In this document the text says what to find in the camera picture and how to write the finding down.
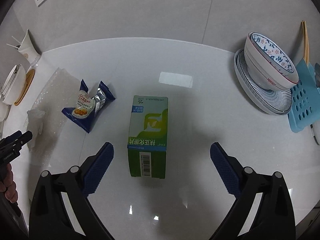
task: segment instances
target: glossy table surface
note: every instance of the glossy table surface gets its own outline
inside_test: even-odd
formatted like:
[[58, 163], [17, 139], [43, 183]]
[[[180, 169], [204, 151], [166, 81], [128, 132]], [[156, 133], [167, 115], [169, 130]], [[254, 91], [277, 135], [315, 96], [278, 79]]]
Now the glossy table surface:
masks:
[[[209, 239], [235, 199], [210, 159], [210, 146], [218, 141], [243, 166], [284, 175], [298, 223], [320, 199], [320, 147], [309, 127], [295, 134], [287, 116], [271, 116], [254, 106], [237, 80], [233, 60], [232, 52], [156, 38], [87, 41], [43, 53], [26, 97], [10, 110], [4, 136], [25, 131], [27, 110], [58, 67], [84, 79], [89, 89], [102, 80], [116, 100], [102, 110], [89, 134], [68, 120], [49, 166], [37, 167], [23, 147], [12, 169], [26, 222], [28, 185], [42, 170], [65, 172], [108, 141], [115, 157], [88, 199], [115, 239]], [[134, 95], [169, 98], [164, 180], [130, 176], [127, 138]], [[249, 229], [259, 201], [242, 232]]]

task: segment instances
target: light blue plastic rack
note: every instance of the light blue plastic rack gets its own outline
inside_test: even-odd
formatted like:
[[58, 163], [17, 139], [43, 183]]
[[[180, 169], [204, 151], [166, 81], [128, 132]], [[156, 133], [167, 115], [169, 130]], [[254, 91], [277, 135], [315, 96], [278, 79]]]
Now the light blue plastic rack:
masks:
[[291, 88], [292, 109], [288, 114], [290, 128], [295, 133], [320, 119], [320, 89], [316, 87], [314, 68], [302, 59], [296, 69], [299, 83]]

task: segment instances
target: finger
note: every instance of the finger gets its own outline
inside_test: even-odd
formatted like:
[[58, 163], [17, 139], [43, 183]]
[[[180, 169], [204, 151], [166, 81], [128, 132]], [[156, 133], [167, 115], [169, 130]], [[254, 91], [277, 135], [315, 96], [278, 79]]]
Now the finger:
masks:
[[11, 171], [11, 170], [12, 170], [12, 166], [11, 166], [10, 163], [7, 164], [7, 170], [8, 170], [8, 171]]
[[0, 182], [0, 192], [5, 192], [5, 185]]
[[16, 187], [17, 185], [15, 182], [12, 182], [12, 184], [8, 187], [8, 190], [5, 193], [5, 197], [7, 198], [7, 200], [10, 200], [13, 197], [16, 191]]
[[15, 203], [15, 202], [17, 202], [17, 200], [18, 200], [18, 192], [15, 191], [13, 197], [10, 199], [10, 202]]
[[3, 184], [6, 187], [9, 187], [12, 184], [12, 182], [13, 182], [13, 172], [12, 171], [8, 171], [7, 176], [3, 180]]

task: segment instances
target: stacked bowls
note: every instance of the stacked bowls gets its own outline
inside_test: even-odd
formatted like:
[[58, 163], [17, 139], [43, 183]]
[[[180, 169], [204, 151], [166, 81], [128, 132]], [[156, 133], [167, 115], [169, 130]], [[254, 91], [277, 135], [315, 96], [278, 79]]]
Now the stacked bowls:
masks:
[[298, 84], [295, 66], [280, 47], [260, 33], [249, 33], [244, 57], [252, 79], [263, 89], [286, 91]]
[[298, 72], [272, 40], [249, 33], [244, 49], [235, 55], [235, 70], [244, 91], [260, 109], [274, 115], [290, 111], [290, 88], [299, 82]]

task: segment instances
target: snack package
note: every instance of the snack package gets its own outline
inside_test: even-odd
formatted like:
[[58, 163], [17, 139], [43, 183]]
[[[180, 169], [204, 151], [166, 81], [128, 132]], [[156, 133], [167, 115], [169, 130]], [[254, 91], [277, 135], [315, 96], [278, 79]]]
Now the snack package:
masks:
[[99, 84], [97, 94], [93, 98], [90, 98], [88, 96], [88, 87], [84, 83], [84, 80], [82, 80], [76, 107], [65, 107], [62, 113], [89, 133], [97, 112], [106, 103], [113, 100], [115, 100], [115, 97], [102, 81]]

